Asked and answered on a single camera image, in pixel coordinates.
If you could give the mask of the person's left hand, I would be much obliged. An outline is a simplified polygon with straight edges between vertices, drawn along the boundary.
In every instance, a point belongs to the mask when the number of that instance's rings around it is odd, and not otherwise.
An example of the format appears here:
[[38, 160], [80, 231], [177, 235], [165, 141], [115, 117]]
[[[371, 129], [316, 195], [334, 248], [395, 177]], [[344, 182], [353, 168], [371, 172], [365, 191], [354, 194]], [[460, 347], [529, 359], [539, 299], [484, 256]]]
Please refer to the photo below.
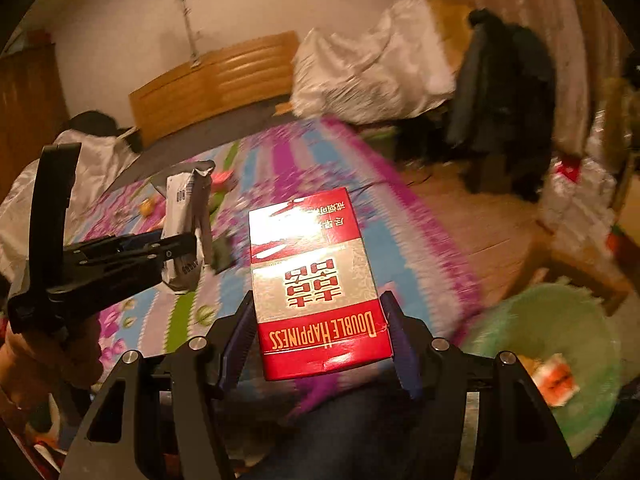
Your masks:
[[29, 415], [61, 382], [88, 389], [100, 379], [100, 331], [96, 315], [77, 325], [64, 342], [6, 328], [1, 346], [1, 418], [6, 426], [23, 430]]

